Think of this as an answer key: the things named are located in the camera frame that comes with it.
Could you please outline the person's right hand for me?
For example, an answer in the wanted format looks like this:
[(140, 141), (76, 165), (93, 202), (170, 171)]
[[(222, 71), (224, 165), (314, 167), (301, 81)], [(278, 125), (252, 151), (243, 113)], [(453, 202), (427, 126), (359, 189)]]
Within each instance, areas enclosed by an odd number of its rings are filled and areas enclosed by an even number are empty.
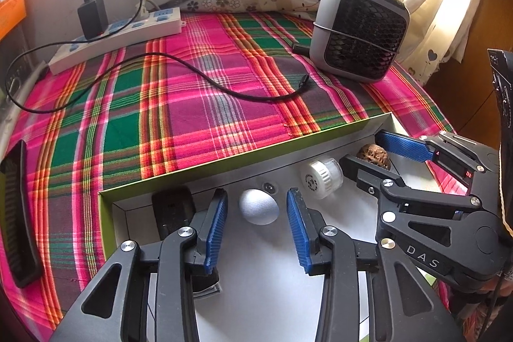
[[(497, 286), (497, 283), (500, 279), (499, 275), (496, 275), (493, 279), (484, 283), (484, 285), (478, 290), (479, 293), (488, 293), (493, 292)], [(512, 277), (506, 275), (500, 285), (500, 289), (498, 291), (499, 297), (508, 297), (512, 293), (513, 290), (513, 280)]]

